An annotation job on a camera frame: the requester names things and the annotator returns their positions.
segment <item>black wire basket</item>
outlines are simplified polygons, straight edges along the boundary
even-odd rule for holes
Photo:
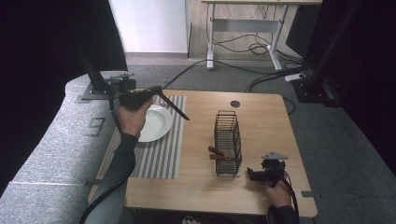
[[[234,111],[220,110],[216,115],[215,148],[224,153],[216,160],[216,174],[237,175],[242,153],[238,119]]]

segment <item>person's hand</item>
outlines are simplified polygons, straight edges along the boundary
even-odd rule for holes
[[[138,110],[132,111],[125,106],[120,106],[117,114],[123,133],[131,134],[137,138],[146,123],[146,114],[152,105],[152,99],[145,102]]]
[[[273,206],[278,208],[285,205],[291,205],[290,192],[282,180],[277,181],[273,188],[271,188],[270,182],[263,183],[263,186],[264,191],[267,193],[268,199]]]

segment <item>black tool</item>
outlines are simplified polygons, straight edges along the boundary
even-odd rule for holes
[[[285,174],[285,162],[284,161],[262,161],[263,171],[253,171],[247,168],[247,173],[250,176],[250,180],[257,182],[271,182],[271,187],[273,187],[280,177]]]
[[[170,101],[164,94],[163,94],[163,87],[161,86],[154,86],[142,91],[137,91],[135,89],[131,90],[123,90],[119,89],[121,92],[121,95],[119,96],[120,104],[124,105],[132,110],[137,110],[142,106],[147,100],[152,98],[154,95],[160,96],[167,104],[172,106],[172,108],[175,109],[175,111],[183,117],[183,119],[190,120],[184,113],[181,111],[175,104]]]

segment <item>wooden table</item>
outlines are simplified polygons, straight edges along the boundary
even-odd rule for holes
[[[281,70],[276,54],[276,45],[285,22],[289,5],[320,5],[322,0],[201,0],[211,6],[210,33],[207,51],[207,69],[213,69],[214,60],[214,32],[244,32],[244,33],[273,33],[271,45],[267,46],[268,53],[276,70]],[[279,20],[236,20],[215,18],[215,5],[283,5],[283,12]]]
[[[280,95],[217,91],[164,91],[187,96],[178,179],[130,178],[125,206],[246,215],[265,215],[270,205],[262,186],[250,181],[247,167],[262,169],[261,156],[272,151],[289,157],[286,171],[295,190],[301,217],[317,214],[304,165]],[[238,101],[234,108],[231,101]],[[236,112],[242,141],[240,175],[217,176],[208,146],[214,146],[219,110]]]

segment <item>gray placemat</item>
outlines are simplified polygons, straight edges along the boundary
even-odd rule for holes
[[[186,96],[168,96],[169,99],[181,110],[185,111]],[[164,104],[158,96],[154,98],[154,104]],[[131,177],[143,178],[178,178],[180,164],[181,141],[183,137],[184,119],[170,106],[166,107],[172,115],[173,123],[169,132],[162,138],[149,142],[138,143],[134,150],[136,166]],[[99,170],[99,176],[104,176],[113,158],[113,151],[120,144],[120,134],[116,129],[108,145],[106,155]]]

